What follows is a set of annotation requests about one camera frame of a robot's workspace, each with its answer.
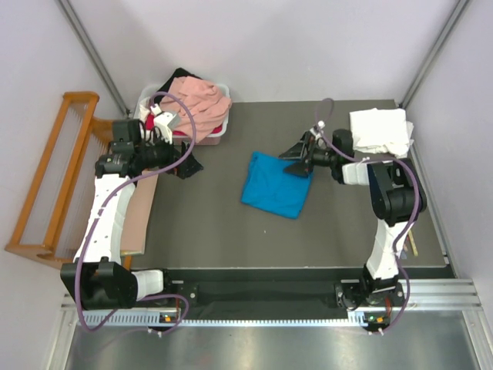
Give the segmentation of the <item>blue t shirt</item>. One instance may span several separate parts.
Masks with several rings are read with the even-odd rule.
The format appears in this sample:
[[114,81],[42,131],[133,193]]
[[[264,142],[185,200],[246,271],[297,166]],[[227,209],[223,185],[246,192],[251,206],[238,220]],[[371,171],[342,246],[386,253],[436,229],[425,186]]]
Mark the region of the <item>blue t shirt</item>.
[[240,201],[289,219],[297,219],[304,207],[313,174],[298,177],[284,170],[294,164],[258,151],[253,152]]

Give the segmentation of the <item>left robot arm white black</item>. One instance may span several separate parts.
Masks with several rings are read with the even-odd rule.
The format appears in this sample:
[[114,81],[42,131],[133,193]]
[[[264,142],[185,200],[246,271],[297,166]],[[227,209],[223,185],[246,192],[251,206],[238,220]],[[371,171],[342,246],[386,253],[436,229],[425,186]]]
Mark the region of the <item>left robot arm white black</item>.
[[149,296],[157,305],[174,299],[175,288],[161,270],[131,272],[121,264],[121,241],[127,209],[146,170],[165,169],[186,179],[202,170],[190,146],[173,144],[178,118],[163,113],[151,130],[139,119],[112,123],[109,152],[95,163],[95,193],[84,240],[60,277],[82,309],[133,308]]

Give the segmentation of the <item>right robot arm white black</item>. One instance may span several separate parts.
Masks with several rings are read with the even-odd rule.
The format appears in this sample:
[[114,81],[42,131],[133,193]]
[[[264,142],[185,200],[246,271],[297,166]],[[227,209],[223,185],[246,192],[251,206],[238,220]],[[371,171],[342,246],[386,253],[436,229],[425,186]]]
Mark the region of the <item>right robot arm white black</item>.
[[376,305],[401,292],[398,276],[404,242],[419,214],[427,207],[413,162],[409,159],[356,159],[353,136],[348,129],[335,130],[331,141],[322,130],[310,129],[279,158],[291,162],[285,169],[287,174],[306,178],[315,167],[328,167],[338,183],[369,189],[377,218],[374,246],[358,284],[341,287],[338,291],[340,306],[353,311],[362,304]]

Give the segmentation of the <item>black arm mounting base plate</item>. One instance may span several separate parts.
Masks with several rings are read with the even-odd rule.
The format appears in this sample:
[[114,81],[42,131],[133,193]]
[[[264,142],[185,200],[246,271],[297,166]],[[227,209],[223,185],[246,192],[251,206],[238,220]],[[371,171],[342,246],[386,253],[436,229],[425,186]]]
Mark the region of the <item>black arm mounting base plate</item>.
[[364,268],[165,269],[165,289],[194,305],[314,302],[356,308],[387,297],[403,301],[398,277],[372,279]]

